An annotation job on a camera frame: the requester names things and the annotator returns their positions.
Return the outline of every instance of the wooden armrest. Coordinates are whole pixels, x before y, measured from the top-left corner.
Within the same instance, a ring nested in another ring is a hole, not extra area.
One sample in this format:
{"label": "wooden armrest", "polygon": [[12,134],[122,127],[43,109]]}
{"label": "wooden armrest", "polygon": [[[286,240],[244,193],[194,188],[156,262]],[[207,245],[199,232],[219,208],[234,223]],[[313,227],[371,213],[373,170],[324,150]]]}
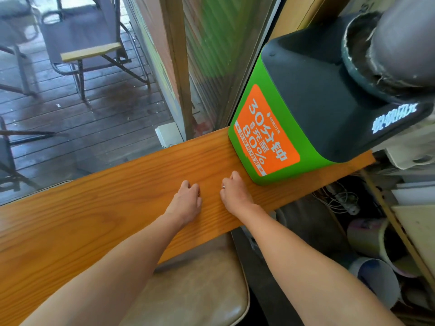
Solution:
{"label": "wooden armrest", "polygon": [[84,58],[104,55],[119,48],[121,48],[121,43],[115,42],[104,46],[70,51],[68,53],[60,54],[60,56],[64,62],[72,62],[74,60],[82,60]]}

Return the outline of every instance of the gray pipe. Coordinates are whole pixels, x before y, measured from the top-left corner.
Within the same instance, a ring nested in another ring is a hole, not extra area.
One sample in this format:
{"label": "gray pipe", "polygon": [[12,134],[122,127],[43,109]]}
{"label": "gray pipe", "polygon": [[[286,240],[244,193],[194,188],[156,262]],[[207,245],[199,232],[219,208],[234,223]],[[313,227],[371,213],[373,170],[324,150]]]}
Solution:
{"label": "gray pipe", "polygon": [[435,0],[397,0],[378,22],[367,61],[392,86],[435,86]]}

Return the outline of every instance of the deck floor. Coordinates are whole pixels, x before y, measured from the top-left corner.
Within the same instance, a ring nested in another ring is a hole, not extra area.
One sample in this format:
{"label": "deck floor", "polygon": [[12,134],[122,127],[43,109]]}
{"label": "deck floor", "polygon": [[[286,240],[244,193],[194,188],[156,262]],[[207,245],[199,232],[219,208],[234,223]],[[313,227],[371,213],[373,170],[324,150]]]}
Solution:
{"label": "deck floor", "polygon": [[[35,0],[44,12],[53,0]],[[122,22],[131,29],[124,6]],[[126,67],[141,75],[139,62],[151,80],[147,85],[117,67],[85,73],[87,102],[81,101],[72,76],[56,73],[50,65],[41,33],[28,25],[21,52],[27,55],[26,71],[36,97],[0,90],[0,116],[9,130],[47,130],[55,137],[12,147],[17,171],[46,188],[73,180],[161,149],[155,128],[172,122],[159,87],[142,51],[135,57],[126,33],[121,37],[132,62]],[[20,87],[14,56],[0,52],[0,82]],[[0,192],[0,205],[31,194],[20,190]]]}

